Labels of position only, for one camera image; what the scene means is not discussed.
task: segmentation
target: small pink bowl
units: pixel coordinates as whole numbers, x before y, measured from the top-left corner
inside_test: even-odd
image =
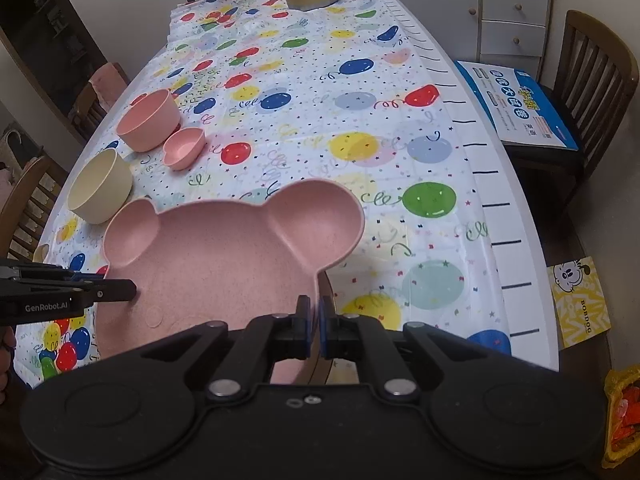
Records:
[[[169,137],[162,149],[162,163],[174,171],[187,168],[204,148],[202,128],[183,128]]]
[[[116,126],[116,133],[134,152],[148,152],[172,134],[180,117],[171,92],[162,89],[134,104]]]

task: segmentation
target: human hand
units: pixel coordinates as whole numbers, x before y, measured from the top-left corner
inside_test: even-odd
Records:
[[[15,348],[15,335],[10,326],[0,326],[0,336],[2,337],[2,342],[5,345]],[[4,346],[0,346],[0,404],[4,402],[4,389],[9,381],[9,375],[7,375],[7,372],[10,367],[11,354]]]

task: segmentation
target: cartoon dog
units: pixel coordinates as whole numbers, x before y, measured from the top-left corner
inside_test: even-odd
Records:
[[[590,267],[581,265],[580,260],[554,266],[556,283],[565,292],[573,292],[574,286],[580,285],[582,282],[583,275],[588,276],[590,273]]]

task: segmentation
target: pink bowl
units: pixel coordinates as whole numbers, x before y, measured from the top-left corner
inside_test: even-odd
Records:
[[[196,160],[204,148],[202,128],[183,128],[169,137],[162,149],[162,163],[174,171],[184,170]]]
[[[300,180],[262,205],[197,200],[157,212],[146,198],[130,202],[111,220],[102,250],[106,278],[129,278],[139,294],[98,304],[100,355],[213,319],[244,328],[256,316],[293,312],[300,294],[315,306],[318,274],[345,259],[363,230],[359,200],[327,180]],[[277,363],[272,381],[290,383],[304,370],[300,361]]]
[[[134,152],[148,152],[162,144],[180,123],[180,110],[167,89],[140,99],[121,118],[116,133]]]

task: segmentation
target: metal screw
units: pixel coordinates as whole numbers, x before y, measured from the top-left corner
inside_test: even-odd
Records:
[[[232,379],[218,379],[209,385],[209,391],[216,397],[230,397],[240,391],[240,384]]]
[[[417,386],[409,379],[391,379],[385,383],[385,390],[393,396],[411,395]]]
[[[302,408],[302,406],[305,405],[305,403],[300,399],[287,399],[287,402],[285,402],[285,404],[290,408]]]
[[[305,397],[305,402],[307,404],[320,404],[322,402],[322,399],[315,395],[308,395]]]

